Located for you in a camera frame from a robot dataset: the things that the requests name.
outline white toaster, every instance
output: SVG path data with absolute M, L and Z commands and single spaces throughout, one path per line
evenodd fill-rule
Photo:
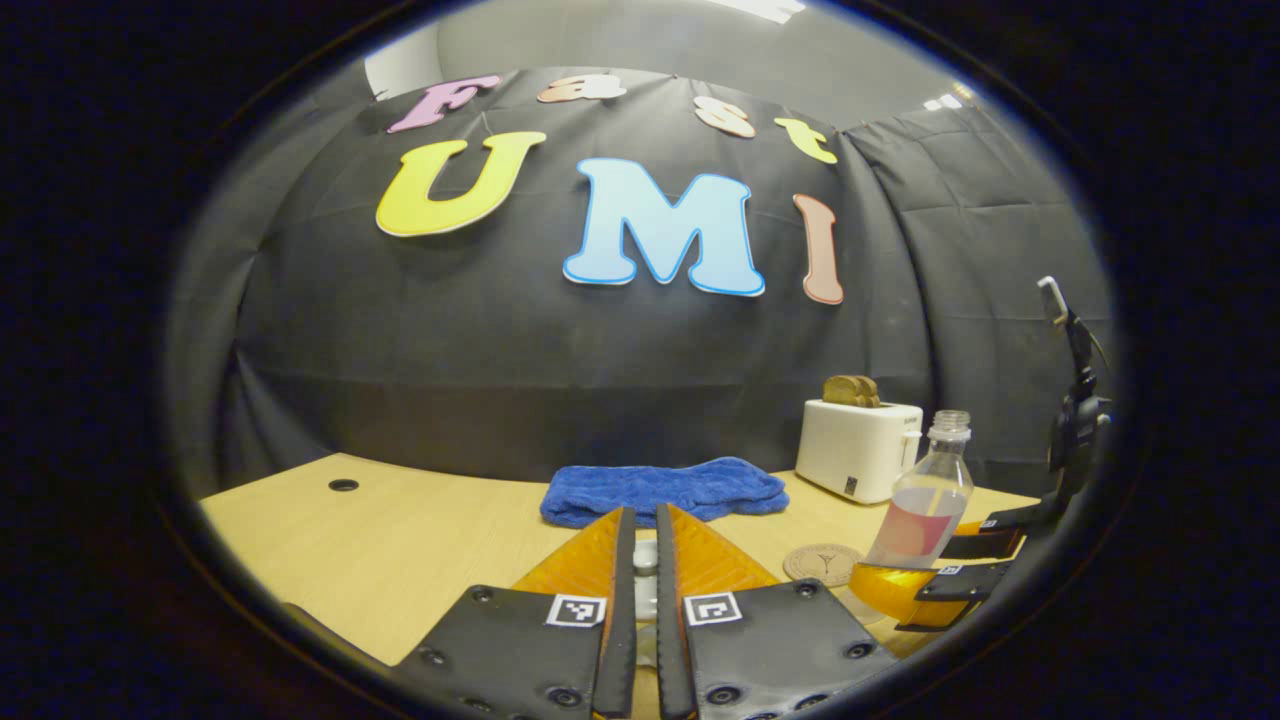
M 804 404 L 796 474 L 854 502 L 883 502 L 915 465 L 924 411 L 914 405 Z

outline water bottle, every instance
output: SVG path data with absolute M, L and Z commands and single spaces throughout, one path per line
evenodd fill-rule
M 973 493 L 964 464 L 964 445 L 972 437 L 969 414 L 938 410 L 929 428 L 929 454 L 893 483 L 884 521 L 863 562 L 895 568 L 932 568 L 955 534 Z M 865 607 L 855 611 L 863 623 L 883 618 Z

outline bottle label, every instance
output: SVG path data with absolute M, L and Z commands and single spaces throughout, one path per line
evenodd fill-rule
M 951 524 L 951 515 L 920 515 L 890 502 L 877 544 L 902 555 L 929 555 Z

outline foam letter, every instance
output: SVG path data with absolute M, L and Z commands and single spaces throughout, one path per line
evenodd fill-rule
M 791 200 L 804 215 L 804 233 L 809 238 L 809 274 L 804 277 L 804 292 L 818 302 L 840 305 L 845 301 L 845 288 L 836 277 L 836 242 L 831 225 L 836 214 L 820 201 L 808 195 L 794 195 Z
M 428 191 L 451 156 L 462 152 L 467 141 L 448 140 L 410 150 L 403 167 L 387 186 L 378 204 L 378 227 L 388 234 L 411 237 L 449 232 L 471 224 L 502 205 L 516 182 L 529 149 L 547 140 L 540 132 L 504 132 L 485 138 L 493 150 L 471 190 L 453 200 L 431 200 Z
M 426 88 L 422 99 L 417 101 L 417 105 L 413 105 L 404 119 L 387 128 L 387 132 L 429 126 L 444 117 L 440 114 L 440 108 L 448 105 L 451 110 L 457 110 L 466 105 L 467 100 L 475 97 L 481 87 L 493 87 L 500 81 L 502 78 L 498 76 L 485 76 L 433 85 Z
M 698 119 L 713 128 L 739 137 L 755 137 L 755 128 L 751 127 L 751 123 L 746 122 L 746 113 L 737 105 L 730 105 L 723 100 L 716 100 L 705 95 L 694 97 L 694 105 L 698 105 L 698 109 L 694 110 Z
M 707 292 L 756 296 L 764 278 L 751 266 L 746 237 L 746 199 L 751 188 L 722 176 L 703 174 L 689 183 L 675 206 L 649 173 L 631 160 L 590 158 L 577 164 L 591 181 L 582 250 L 564 260 L 564 277 L 576 283 L 626 284 L 636 264 L 622 254 L 625 228 L 653 278 L 671 282 L 685 252 L 700 237 L 698 263 L 689 279 Z
M 836 156 L 818 145 L 819 142 L 827 142 L 827 138 L 820 132 L 810 128 L 809 123 L 796 120 L 794 118 L 773 118 L 773 122 L 787 128 L 787 135 L 791 136 L 791 142 L 805 155 L 822 160 L 823 163 L 836 163 Z
M 538 94 L 538 101 L 564 102 L 579 97 L 604 100 L 626 92 L 618 76 L 573 76 L 553 82 L 550 87 Z

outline ceiling light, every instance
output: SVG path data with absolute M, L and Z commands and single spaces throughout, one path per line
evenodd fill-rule
M 791 19 L 791 15 L 804 10 L 804 5 L 795 0 L 707 0 L 744 13 L 773 20 L 782 24 Z

